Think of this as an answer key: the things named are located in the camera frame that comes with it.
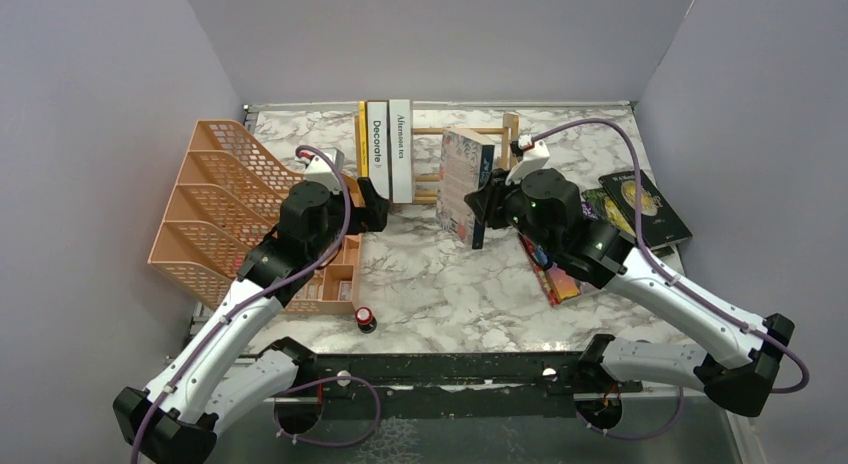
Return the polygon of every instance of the marble surface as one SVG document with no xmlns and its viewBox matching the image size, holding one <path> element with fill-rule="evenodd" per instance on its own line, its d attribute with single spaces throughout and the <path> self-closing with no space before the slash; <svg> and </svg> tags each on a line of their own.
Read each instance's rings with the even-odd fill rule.
<svg viewBox="0 0 848 464">
<path fill-rule="evenodd" d="M 539 133 L 585 117 L 614 120 L 633 138 L 650 175 L 633 113 L 627 107 L 520 109 L 522 133 Z M 355 175 L 353 112 L 266 111 L 254 134 L 292 169 L 301 144 L 340 148 Z M 415 110 L 415 127 L 500 127 L 502 111 Z M 415 139 L 415 171 L 435 172 L 439 136 Z M 547 140 L 549 166 L 581 190 L 598 177 L 631 168 L 620 137 L 599 125 L 582 126 Z M 680 269 L 677 255 L 667 263 Z M 434 206 L 394 206 L 382 233 L 364 238 L 360 305 L 373 309 L 377 330 L 362 334 L 352 317 L 280 315 L 251 341 L 259 351 L 291 336 L 317 352 L 482 352 L 580 350 L 597 333 L 651 342 L 686 340 L 647 310 L 608 292 L 551 307 L 530 269 L 515 231 L 487 231 L 472 251 L 442 232 Z"/>
</svg>

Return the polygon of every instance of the wooden slat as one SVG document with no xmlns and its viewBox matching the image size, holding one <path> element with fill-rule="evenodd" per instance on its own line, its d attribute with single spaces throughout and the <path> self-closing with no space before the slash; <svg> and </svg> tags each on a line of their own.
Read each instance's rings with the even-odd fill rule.
<svg viewBox="0 0 848 464">
<path fill-rule="evenodd" d="M 518 139 L 518 133 L 519 133 L 519 130 L 518 130 L 518 114 L 512 114 L 510 112 L 505 112 L 504 115 L 503 115 L 503 125 L 504 125 L 504 127 L 509 127 L 510 142 L 514 141 L 515 139 Z M 510 162 L 509 162 L 509 165 L 506 167 L 506 169 L 512 169 L 512 166 L 518 164 L 518 159 L 516 159 L 514 156 L 512 156 L 511 153 L 509 153 L 509 155 L 510 155 Z"/>
<path fill-rule="evenodd" d="M 499 162 L 498 167 L 500 167 L 501 169 L 509 169 L 510 168 L 510 165 L 509 165 L 510 164 L 509 163 L 509 156 L 510 156 L 509 142 L 510 142 L 510 140 L 509 140 L 509 138 L 510 138 L 510 130 L 509 130 L 508 127 L 504 127 L 503 132 L 501 134 L 501 157 L 498 160 L 498 162 Z"/>
<path fill-rule="evenodd" d="M 417 134 L 420 136 L 431 136 L 431 135 L 439 135 L 445 132 L 447 127 L 413 127 L 412 134 Z M 503 128 L 500 127 L 463 127 L 462 129 L 470 129 L 474 132 L 479 132 L 480 134 L 500 134 L 503 132 Z"/>
</svg>

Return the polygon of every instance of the book spine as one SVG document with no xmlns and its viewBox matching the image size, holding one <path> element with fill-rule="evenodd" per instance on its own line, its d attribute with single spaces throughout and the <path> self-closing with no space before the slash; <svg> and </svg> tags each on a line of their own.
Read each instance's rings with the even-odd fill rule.
<svg viewBox="0 0 848 464">
<path fill-rule="evenodd" d="M 411 204 L 415 199 L 412 174 L 412 103 L 389 101 L 389 143 L 392 152 L 392 202 Z"/>
<path fill-rule="evenodd" d="M 391 200 L 391 181 L 389 180 L 389 142 L 386 128 L 389 117 L 389 103 L 386 101 L 368 101 L 366 104 L 368 123 L 368 177 L 378 194 Z"/>
<path fill-rule="evenodd" d="M 492 165 L 495 161 L 495 146 L 486 145 L 480 151 L 480 178 L 477 181 L 477 189 L 480 189 L 489 180 L 492 174 Z M 474 233 L 471 237 L 471 249 L 482 249 L 486 226 L 477 219 L 474 220 Z"/>
<path fill-rule="evenodd" d="M 368 177 L 368 118 L 365 101 L 359 101 L 359 114 L 356 115 L 356 170 L 359 177 Z"/>
<path fill-rule="evenodd" d="M 539 284 L 542 286 L 542 292 L 545 293 L 545 297 L 548 298 L 548 302 L 551 303 L 551 307 L 559 304 L 557 302 L 556 297 L 554 296 L 554 291 L 551 289 L 551 284 L 548 281 L 548 276 L 545 274 L 539 266 L 533 262 L 533 258 L 530 254 L 533 253 L 532 244 L 530 244 L 524 236 L 518 235 L 518 241 L 521 243 L 522 249 L 524 249 L 524 254 L 527 255 L 527 260 L 530 261 L 530 267 L 533 268 L 533 274 L 536 274 L 536 279 L 539 281 Z"/>
</svg>

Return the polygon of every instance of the colorful book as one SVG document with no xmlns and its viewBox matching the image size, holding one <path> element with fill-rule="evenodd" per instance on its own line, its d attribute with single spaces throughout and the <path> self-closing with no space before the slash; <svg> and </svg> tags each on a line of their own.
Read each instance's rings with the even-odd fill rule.
<svg viewBox="0 0 848 464">
<path fill-rule="evenodd" d="M 616 172 L 601 176 L 603 188 L 627 222 L 633 226 L 636 218 L 636 180 L 633 171 Z M 674 212 L 654 183 L 642 177 L 642 236 L 651 249 L 660 249 L 692 237 L 680 216 Z"/>
<path fill-rule="evenodd" d="M 472 249 L 483 247 L 485 226 L 464 199 L 489 180 L 494 159 L 494 141 L 480 133 L 451 128 L 442 134 L 436 217 L 442 229 Z"/>
<path fill-rule="evenodd" d="M 391 200 L 391 181 L 389 177 L 389 103 L 387 101 L 368 101 L 365 105 L 368 132 L 368 177 L 378 194 Z"/>
<path fill-rule="evenodd" d="M 536 279 L 542 285 L 542 290 L 545 292 L 548 302 L 552 306 L 558 306 L 569 299 L 586 296 L 598 291 L 597 287 L 588 282 L 583 282 L 569 276 L 567 272 L 557 267 L 556 264 L 545 270 L 544 267 L 548 265 L 548 255 L 536 249 L 533 243 L 526 237 L 519 235 L 518 240 L 527 253 L 527 259 L 530 261 L 533 273 L 536 274 Z"/>
<path fill-rule="evenodd" d="M 633 227 L 627 221 L 627 218 L 612 200 L 609 193 L 603 189 L 587 189 L 583 191 L 583 205 L 588 205 L 597 216 L 597 219 L 602 219 L 611 223 L 613 226 L 617 227 L 619 230 L 630 234 L 631 236 L 636 235 L 636 231 L 633 230 Z M 661 248 L 661 249 L 653 249 L 654 255 L 657 257 L 665 257 L 669 254 L 674 253 L 671 248 Z"/>
<path fill-rule="evenodd" d="M 389 100 L 389 143 L 392 153 L 392 202 L 410 204 L 415 199 L 412 174 L 412 103 Z"/>
</svg>

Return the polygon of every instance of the white book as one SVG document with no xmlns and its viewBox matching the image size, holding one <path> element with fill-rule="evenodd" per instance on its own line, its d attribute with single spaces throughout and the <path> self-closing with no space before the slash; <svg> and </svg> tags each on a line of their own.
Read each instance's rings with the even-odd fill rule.
<svg viewBox="0 0 848 464">
<path fill-rule="evenodd" d="M 412 102 L 389 100 L 389 142 L 392 152 L 392 202 L 411 204 L 415 199 L 412 174 Z"/>
<path fill-rule="evenodd" d="M 365 104 L 365 116 L 368 118 L 368 177 L 378 194 L 391 199 L 389 180 L 389 139 L 387 101 L 368 101 Z"/>
</svg>

